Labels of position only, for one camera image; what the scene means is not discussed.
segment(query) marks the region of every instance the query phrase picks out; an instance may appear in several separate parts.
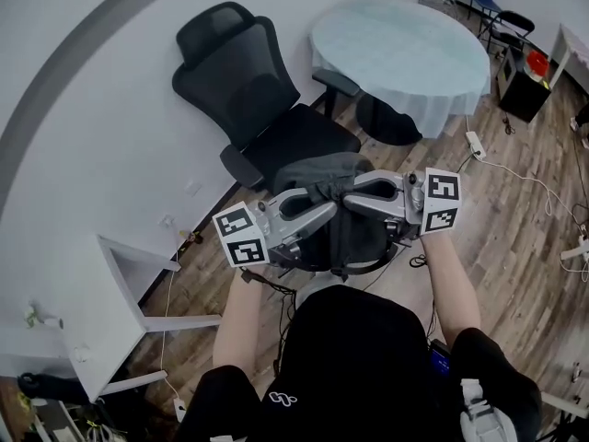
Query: chair seat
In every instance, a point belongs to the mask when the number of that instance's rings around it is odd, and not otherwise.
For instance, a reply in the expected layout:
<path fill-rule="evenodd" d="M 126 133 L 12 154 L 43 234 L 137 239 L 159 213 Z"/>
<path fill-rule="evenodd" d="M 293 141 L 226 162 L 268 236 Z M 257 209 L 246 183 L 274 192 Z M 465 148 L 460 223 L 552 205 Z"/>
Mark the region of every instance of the chair seat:
<path fill-rule="evenodd" d="M 272 192 L 282 167 L 310 157 L 360 151 L 360 140 L 336 122 L 299 104 L 278 118 L 243 152 Z"/>
<path fill-rule="evenodd" d="M 494 40 L 501 41 L 508 46 L 521 47 L 524 43 L 523 40 L 516 34 L 507 31 L 498 31 L 497 29 L 491 29 L 491 36 Z"/>
<path fill-rule="evenodd" d="M 493 0 L 474 0 L 479 6 L 482 6 L 484 9 L 492 10 L 496 13 L 500 13 L 502 10 L 501 8 L 493 2 Z"/>

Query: mesh chair backrest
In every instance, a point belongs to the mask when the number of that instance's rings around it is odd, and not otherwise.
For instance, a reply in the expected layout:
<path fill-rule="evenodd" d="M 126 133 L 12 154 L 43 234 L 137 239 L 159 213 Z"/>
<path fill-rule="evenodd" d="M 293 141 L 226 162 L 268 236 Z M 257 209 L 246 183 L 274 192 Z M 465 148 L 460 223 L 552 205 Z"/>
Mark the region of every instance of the mesh chair backrest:
<path fill-rule="evenodd" d="M 232 35 L 254 24 L 254 16 L 235 2 L 225 2 L 203 11 L 176 35 L 184 65 L 192 68 Z"/>
<path fill-rule="evenodd" d="M 284 67 L 274 26 L 265 17 L 256 17 L 192 69 L 181 66 L 172 85 L 219 124 L 238 149 L 300 97 Z"/>
<path fill-rule="evenodd" d="M 513 11 L 502 11 L 496 17 L 495 20 L 501 21 L 502 23 L 509 23 L 516 29 L 522 29 L 524 34 L 522 36 L 531 33 L 534 29 L 536 29 L 536 25 L 534 22 L 526 17 L 523 17 L 519 13 L 515 13 Z"/>

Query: person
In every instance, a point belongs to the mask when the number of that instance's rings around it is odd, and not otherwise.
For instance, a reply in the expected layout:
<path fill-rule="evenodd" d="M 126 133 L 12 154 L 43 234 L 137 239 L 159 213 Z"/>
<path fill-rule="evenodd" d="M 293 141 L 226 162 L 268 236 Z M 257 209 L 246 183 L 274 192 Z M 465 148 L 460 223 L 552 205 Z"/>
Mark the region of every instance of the person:
<path fill-rule="evenodd" d="M 589 103 L 581 108 L 579 114 L 571 118 L 571 129 L 576 133 L 583 127 L 584 124 L 589 122 Z M 589 134 L 584 135 L 581 142 L 585 149 L 589 149 Z"/>
<path fill-rule="evenodd" d="M 434 394 L 428 343 L 415 314 L 334 285 L 297 308 L 280 373 L 260 400 L 248 378 L 262 284 L 246 283 L 237 271 L 214 342 L 214 368 L 202 376 L 175 440 L 459 440 L 462 378 L 479 380 L 483 398 L 513 421 L 519 442 L 535 440 L 537 385 L 480 330 L 477 296 L 449 235 L 421 241 L 451 349 L 444 399 Z"/>

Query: black cable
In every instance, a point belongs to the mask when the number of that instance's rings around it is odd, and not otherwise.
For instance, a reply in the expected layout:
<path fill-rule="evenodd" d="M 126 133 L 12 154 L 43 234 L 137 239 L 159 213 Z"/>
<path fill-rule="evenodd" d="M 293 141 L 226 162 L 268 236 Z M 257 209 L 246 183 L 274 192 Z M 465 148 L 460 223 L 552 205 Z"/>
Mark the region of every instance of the black cable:
<path fill-rule="evenodd" d="M 460 164 L 460 167 L 458 168 L 458 170 L 456 171 L 456 173 L 460 173 L 460 170 L 462 170 L 462 168 L 464 167 L 464 165 L 470 160 L 471 157 L 473 157 L 474 154 L 470 153 L 470 155 L 464 159 L 464 162 L 462 162 L 462 164 Z"/>
<path fill-rule="evenodd" d="M 511 121 L 509 120 L 509 116 L 507 116 L 507 113 L 504 111 L 503 112 L 503 124 L 505 125 L 505 134 L 507 135 L 511 135 L 515 133 L 515 129 L 512 126 Z"/>
<path fill-rule="evenodd" d="M 273 362 L 274 376 L 278 377 L 278 374 L 280 373 L 280 362 L 283 357 L 283 347 L 284 347 L 284 343 L 286 342 L 286 333 L 288 332 L 288 329 L 291 326 L 291 322 L 293 321 L 293 317 L 295 316 L 294 314 L 291 315 L 291 311 L 295 310 L 296 290 L 293 290 L 293 288 L 289 288 L 288 286 L 275 284 L 275 283 L 271 282 L 270 280 L 267 280 L 265 277 L 263 277 L 259 273 L 254 273 L 254 272 L 248 270 L 246 267 L 240 267 L 240 268 L 241 268 L 241 278 L 243 278 L 243 280 L 246 283 L 249 283 L 251 280 L 255 280 L 256 282 L 260 282 L 261 284 L 267 285 L 272 290 L 283 294 L 282 305 L 280 308 L 280 321 L 278 323 L 278 332 L 280 333 L 280 340 L 278 342 L 278 354 L 276 355 L 276 360 L 274 360 L 274 362 Z M 287 297 L 291 298 L 291 303 L 290 303 L 288 309 L 286 310 L 286 317 L 288 318 L 288 324 L 286 324 L 286 327 L 283 329 L 284 300 Z"/>
<path fill-rule="evenodd" d="M 432 337 L 433 333 L 435 332 L 437 319 L 435 317 L 435 301 L 432 300 L 432 317 L 430 318 L 430 325 L 427 327 L 427 332 L 425 338 L 427 342 L 430 343 L 430 337 Z"/>
<path fill-rule="evenodd" d="M 411 257 L 409 265 L 413 269 L 419 269 L 427 265 L 427 258 L 424 254 L 420 254 L 416 257 Z M 425 333 L 425 338 L 427 339 L 428 343 L 431 342 L 430 337 L 432 337 L 432 334 L 435 332 L 436 322 L 437 319 L 435 318 L 435 302 L 432 300 L 432 317 L 430 318 L 430 324 L 428 325 L 427 332 Z"/>
<path fill-rule="evenodd" d="M 589 222 L 589 215 L 588 215 L 588 216 L 587 216 L 587 219 L 585 219 L 584 221 L 581 221 L 581 222 L 579 223 L 579 222 L 577 221 L 577 219 L 576 219 L 576 217 L 577 217 L 577 216 L 576 216 L 576 214 L 574 213 L 574 209 L 575 209 L 575 208 L 582 208 L 582 209 L 585 209 L 585 210 L 588 210 L 588 211 L 589 211 L 589 208 L 587 208 L 587 207 L 586 207 L 584 204 L 580 204 L 580 203 L 575 203 L 575 204 L 572 206 L 572 208 L 571 208 L 571 213 L 574 215 L 574 222 L 575 222 L 575 223 L 577 223 L 577 226 L 584 225 L 585 223 Z"/>
<path fill-rule="evenodd" d="M 375 284 L 375 283 L 378 281 L 378 279 L 379 279 L 381 276 L 383 276 L 383 273 L 387 271 L 387 268 L 388 268 L 388 266 L 389 266 L 391 263 L 393 263 L 393 262 L 395 261 L 395 259 L 396 259 L 396 258 L 397 258 L 399 255 L 401 255 L 401 254 L 403 253 L 403 251 L 404 251 L 406 248 L 407 248 L 407 246 L 405 246 L 405 247 L 404 247 L 404 248 L 401 250 L 401 252 L 399 252 L 398 254 L 396 254 L 396 255 L 395 255 L 395 257 L 393 257 L 393 258 L 391 259 L 391 261 L 390 261 L 390 262 L 387 264 L 387 266 L 386 266 L 386 267 L 385 267 L 385 268 L 382 270 L 382 272 L 378 274 L 377 278 L 375 278 L 375 279 L 374 279 L 372 282 L 370 282 L 370 284 L 368 284 L 367 286 L 365 286 L 365 287 L 362 289 L 362 291 L 366 291 L 368 288 L 370 288 L 372 285 L 374 285 L 374 284 Z"/>
<path fill-rule="evenodd" d="M 423 254 L 418 255 L 417 257 L 411 257 L 409 265 L 412 269 L 419 269 L 420 267 L 427 265 L 427 259 Z"/>

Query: white cable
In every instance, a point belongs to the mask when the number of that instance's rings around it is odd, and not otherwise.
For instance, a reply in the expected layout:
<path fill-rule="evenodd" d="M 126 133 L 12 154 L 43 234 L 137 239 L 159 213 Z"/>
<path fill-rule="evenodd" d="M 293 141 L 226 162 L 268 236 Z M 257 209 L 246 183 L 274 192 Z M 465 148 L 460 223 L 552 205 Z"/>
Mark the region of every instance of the white cable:
<path fill-rule="evenodd" d="M 581 280 L 583 280 L 585 283 L 587 283 L 587 281 L 589 280 L 589 261 L 585 262 L 585 265 L 583 266 L 583 268 L 581 270 L 571 270 L 571 269 L 566 268 L 562 264 L 562 259 L 560 257 L 559 257 L 559 261 L 560 261 L 560 267 L 562 267 L 563 270 L 566 270 L 567 272 L 572 272 L 572 273 L 580 273 Z"/>
<path fill-rule="evenodd" d="M 174 234 L 174 250 L 176 251 L 176 262 L 178 261 L 178 244 L 176 243 L 176 238 L 178 237 L 177 233 L 176 233 L 176 227 L 174 226 L 174 221 L 172 220 L 172 222 L 170 223 L 170 227 L 172 228 L 172 234 Z M 170 293 L 172 291 L 172 284 L 174 283 L 174 274 L 176 273 L 176 271 L 172 271 L 172 276 L 170 276 L 169 278 L 169 286 L 167 287 L 167 302 L 166 302 L 166 314 L 164 315 L 167 318 L 167 312 L 169 310 L 169 298 L 170 298 Z M 163 370 L 164 369 L 164 351 L 166 349 L 166 331 L 164 331 L 164 335 L 162 335 L 162 355 L 159 357 L 159 369 Z M 167 385 L 173 389 L 173 391 L 176 393 L 176 397 L 180 400 L 181 397 L 179 395 L 179 393 L 176 391 L 176 389 L 172 386 L 172 384 L 167 381 L 167 378 L 164 378 L 164 381 L 166 381 Z"/>
<path fill-rule="evenodd" d="M 518 179 L 531 180 L 531 181 L 535 181 L 536 183 L 539 183 L 540 185 L 542 185 L 544 187 L 544 189 L 546 190 L 546 196 L 547 196 L 546 203 L 544 204 L 544 212 L 548 216 L 552 216 L 552 201 L 550 200 L 550 194 L 552 193 L 554 195 L 554 197 L 559 201 L 559 203 L 562 204 L 562 207 L 565 210 L 567 210 L 567 213 L 572 216 L 572 219 L 574 220 L 575 225 L 579 228 L 579 232 L 582 232 L 581 228 L 577 224 L 578 223 L 577 218 L 572 213 L 572 211 L 569 208 L 567 208 L 567 205 L 562 202 L 560 197 L 553 190 L 551 190 L 549 187 L 547 187 L 543 181 L 538 180 L 538 179 L 534 179 L 533 177 L 522 177 L 521 175 L 515 173 L 513 170 L 508 169 L 507 167 L 502 166 L 501 164 L 493 164 L 492 162 L 488 162 L 486 160 L 481 160 L 481 159 L 477 158 L 476 156 L 474 156 L 474 158 L 477 159 L 477 161 L 480 162 L 481 164 L 487 164 L 489 166 L 499 167 L 501 169 L 507 170 L 508 172 L 513 173 L 515 175 L 515 177 L 517 177 Z"/>
<path fill-rule="evenodd" d="M 467 119 L 467 131 L 470 131 L 469 126 L 468 126 L 468 116 L 465 115 L 465 118 Z M 544 212 L 548 216 L 552 216 L 552 201 L 550 200 L 550 194 L 552 193 L 554 195 L 554 197 L 559 201 L 559 203 L 562 204 L 562 207 L 567 211 L 567 213 L 569 215 L 571 215 L 572 220 L 574 221 L 574 224 L 579 229 L 579 232 L 581 233 L 581 235 L 583 235 L 583 231 L 581 230 L 581 227 L 579 226 L 579 222 L 577 221 L 577 218 L 575 217 L 575 215 L 572 213 L 572 211 L 569 208 L 567 208 L 567 205 L 564 204 L 564 202 L 560 199 L 560 197 L 553 190 L 551 190 L 549 187 L 547 187 L 543 181 L 538 180 L 538 179 L 534 179 L 532 177 L 522 177 L 521 175 L 515 173 L 513 170 L 508 169 L 507 167 L 502 166 L 501 164 L 493 164 L 492 162 L 488 162 L 487 160 L 479 159 L 476 155 L 473 155 L 473 157 L 475 159 L 477 159 L 477 161 L 480 162 L 481 164 L 487 164 L 489 166 L 499 167 L 500 169 L 507 170 L 509 173 L 514 174 L 515 177 L 517 177 L 518 179 L 531 180 L 531 181 L 535 181 L 536 183 L 539 183 L 540 185 L 542 185 L 544 187 L 544 190 L 546 190 L 546 196 L 547 196 L 546 203 L 544 204 Z M 589 261 L 586 261 L 584 263 L 583 268 L 581 270 L 572 270 L 572 269 L 566 268 L 562 264 L 562 259 L 560 257 L 559 257 L 559 262 L 560 262 L 560 267 L 562 267 L 563 270 L 566 270 L 567 272 L 572 272 L 572 273 L 580 273 L 581 280 L 583 280 L 585 283 L 587 283 L 587 281 L 589 281 Z"/>

